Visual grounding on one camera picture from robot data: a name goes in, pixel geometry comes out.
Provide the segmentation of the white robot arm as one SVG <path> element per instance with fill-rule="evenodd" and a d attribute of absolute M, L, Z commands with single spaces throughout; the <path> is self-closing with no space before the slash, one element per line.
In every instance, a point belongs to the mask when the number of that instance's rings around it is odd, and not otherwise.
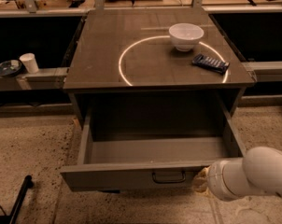
<path fill-rule="evenodd" d="M 215 161 L 193 178 L 192 189 L 210 191 L 225 202 L 246 196 L 282 198 L 282 151 L 253 147 L 243 158 Z"/>

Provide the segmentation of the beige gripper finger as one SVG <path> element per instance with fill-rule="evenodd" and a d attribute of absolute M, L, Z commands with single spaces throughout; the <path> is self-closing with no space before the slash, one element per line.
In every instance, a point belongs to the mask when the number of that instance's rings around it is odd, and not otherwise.
<path fill-rule="evenodd" d="M 196 193 L 203 194 L 204 196 L 209 195 L 209 188 L 207 186 L 207 173 L 208 168 L 205 167 L 192 180 L 192 189 Z"/>

